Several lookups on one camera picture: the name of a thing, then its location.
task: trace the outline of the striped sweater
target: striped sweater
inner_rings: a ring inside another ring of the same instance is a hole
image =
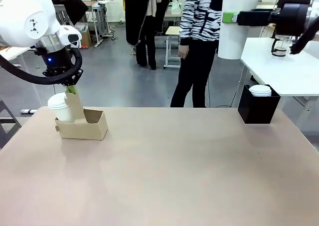
[[[179,31],[181,45],[189,45],[190,39],[219,39],[222,2],[223,0],[185,0]]]

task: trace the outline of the striped sleeve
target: striped sleeve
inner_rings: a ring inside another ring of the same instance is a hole
[[[200,0],[185,0],[183,16],[180,22],[179,36],[181,38],[180,45],[188,45],[190,31],[193,25],[195,10]]]

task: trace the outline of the floor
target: floor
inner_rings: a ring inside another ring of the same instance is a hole
[[[152,71],[136,65],[132,50],[125,40],[125,27],[115,28],[117,40],[106,39],[98,48],[81,50],[83,55],[82,78],[77,84],[84,106],[113,107],[169,107],[177,84],[178,69],[163,69],[165,49],[157,50],[159,69]],[[42,75],[45,65],[33,52],[26,52],[26,71]],[[234,97],[242,70],[239,60],[215,58],[206,90],[206,106],[229,105]],[[24,82],[0,68],[0,98],[15,116],[21,117],[21,109],[37,109],[61,86],[33,85]],[[192,107],[191,94],[186,107]],[[301,105],[289,99],[284,112],[296,121]],[[311,112],[302,132],[315,145],[319,144],[319,103]]]

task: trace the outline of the black pants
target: black pants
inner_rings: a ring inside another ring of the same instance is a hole
[[[149,65],[155,67],[155,17],[146,16],[136,46],[136,61],[139,65],[147,65],[146,45],[148,46]]]
[[[186,59],[181,59],[178,83],[171,107],[184,107],[185,98],[193,86],[193,106],[205,107],[205,89],[213,65],[218,41],[191,40]]]

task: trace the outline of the paper cup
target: paper cup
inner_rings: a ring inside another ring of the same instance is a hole
[[[224,12],[240,12],[257,7],[258,0],[223,0],[222,16]],[[236,23],[221,23],[218,57],[224,59],[240,59],[248,35],[248,26]]]
[[[74,122],[71,108],[65,102],[66,94],[58,93],[48,100],[48,107],[54,110],[56,118],[60,121]]]

